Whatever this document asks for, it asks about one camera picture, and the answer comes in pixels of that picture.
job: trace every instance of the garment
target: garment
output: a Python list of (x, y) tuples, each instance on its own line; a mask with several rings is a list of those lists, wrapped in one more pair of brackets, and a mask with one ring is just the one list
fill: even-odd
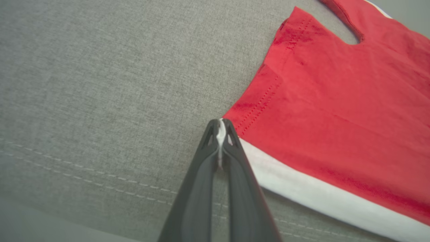
[(430, 41), (364, 0), (322, 0), (349, 45), (295, 8), (226, 113), (259, 183), (399, 241), (430, 238)]

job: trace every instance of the gray fabric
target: gray fabric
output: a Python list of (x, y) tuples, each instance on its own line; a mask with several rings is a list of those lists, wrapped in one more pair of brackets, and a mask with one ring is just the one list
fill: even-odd
[[(2, 1), (0, 195), (155, 241), (207, 122), (240, 97), (295, 5), (357, 43), (316, 0)], [(388, 241), (266, 196), (285, 241)]]

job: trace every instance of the gray cushion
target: gray cushion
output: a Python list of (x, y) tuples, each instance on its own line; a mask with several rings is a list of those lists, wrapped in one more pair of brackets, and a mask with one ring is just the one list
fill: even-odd
[[(316, 0), (0, 3), (0, 195), (156, 241), (207, 122), (240, 97), (294, 6)], [(214, 241), (227, 238), (217, 174)], [(285, 241), (388, 241), (266, 192)]]

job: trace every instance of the gray background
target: gray background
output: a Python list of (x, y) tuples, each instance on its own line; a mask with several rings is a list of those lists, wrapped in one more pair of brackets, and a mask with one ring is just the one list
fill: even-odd
[[(430, 36), (428, 1), (373, 2)], [(357, 43), (316, 0), (1, 1), (0, 239), (156, 241), (205, 125), (246, 89), (294, 6)], [(266, 196), (285, 241), (388, 241)], [(222, 174), (214, 202), (225, 241)]]

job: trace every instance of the white stripe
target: white stripe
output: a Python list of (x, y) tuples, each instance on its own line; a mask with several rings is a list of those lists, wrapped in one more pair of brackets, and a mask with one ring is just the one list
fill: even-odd
[(240, 139), (260, 185), (311, 209), (401, 242), (428, 242), (430, 226), (281, 163)]
[(390, 15), (388, 15), (386, 12), (384, 12), (380, 7), (376, 6), (374, 3), (369, 2), (368, 0), (365, 0), (366, 2), (370, 3), (371, 5), (373, 5), (376, 9), (378, 9), (382, 15), (384, 15), (385, 17), (392, 19), (392, 17)]

